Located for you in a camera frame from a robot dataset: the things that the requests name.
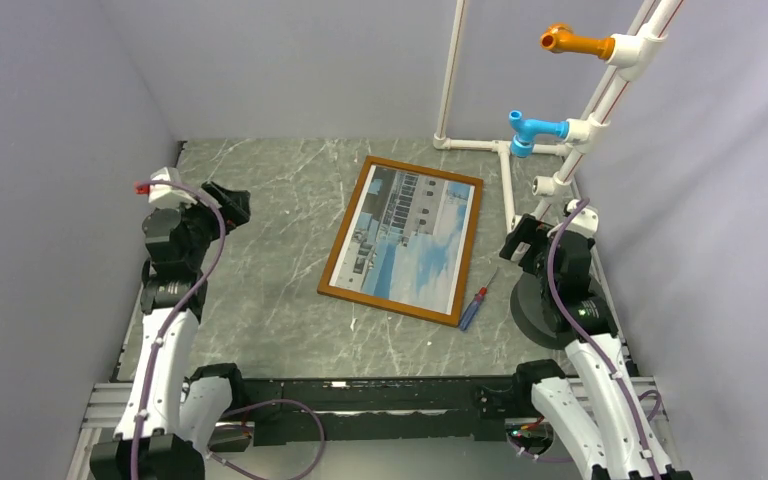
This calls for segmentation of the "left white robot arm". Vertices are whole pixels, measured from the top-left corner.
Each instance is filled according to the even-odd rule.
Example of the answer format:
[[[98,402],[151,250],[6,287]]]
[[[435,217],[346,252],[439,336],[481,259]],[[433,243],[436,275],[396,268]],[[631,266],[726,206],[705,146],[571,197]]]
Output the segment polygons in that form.
[[[151,180],[136,191],[153,207],[142,223],[148,258],[141,350],[124,413],[112,439],[93,447],[90,472],[97,479],[202,479],[217,422],[239,417],[248,402],[233,363],[185,372],[218,264],[203,261],[211,244],[224,244],[249,221],[250,193],[171,180]]]

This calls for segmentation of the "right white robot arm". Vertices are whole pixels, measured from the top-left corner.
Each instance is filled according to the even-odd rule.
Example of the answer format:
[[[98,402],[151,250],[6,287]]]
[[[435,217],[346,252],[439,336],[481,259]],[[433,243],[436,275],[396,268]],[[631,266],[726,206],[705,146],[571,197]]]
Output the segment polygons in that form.
[[[511,401],[524,415],[548,421],[584,479],[689,479],[657,439],[623,355],[612,312],[590,272],[595,241],[522,217],[500,251],[528,250],[510,294],[510,311],[534,343],[567,355],[588,398],[581,404],[572,379],[555,360],[516,368]]]

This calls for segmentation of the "red blue screwdriver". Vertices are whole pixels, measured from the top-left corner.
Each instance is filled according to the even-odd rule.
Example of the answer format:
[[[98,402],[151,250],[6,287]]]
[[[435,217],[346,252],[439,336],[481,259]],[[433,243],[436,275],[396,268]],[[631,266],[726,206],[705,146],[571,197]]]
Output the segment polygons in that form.
[[[458,329],[461,332],[465,332],[472,324],[478,310],[480,309],[481,305],[484,302],[484,299],[487,295],[487,291],[490,285],[492,284],[493,280],[495,279],[498,271],[499,271],[499,268],[496,268],[493,271],[493,273],[488,278],[488,280],[479,288],[479,290],[473,296],[470,303],[466,306],[466,308],[462,312],[459,318],[459,323],[458,323]]]

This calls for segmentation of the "wooden picture frame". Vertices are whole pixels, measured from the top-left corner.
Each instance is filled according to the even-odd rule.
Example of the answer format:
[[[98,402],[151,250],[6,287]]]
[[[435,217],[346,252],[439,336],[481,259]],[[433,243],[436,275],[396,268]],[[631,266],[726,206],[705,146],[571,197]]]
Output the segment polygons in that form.
[[[317,291],[456,327],[482,179],[367,156]]]

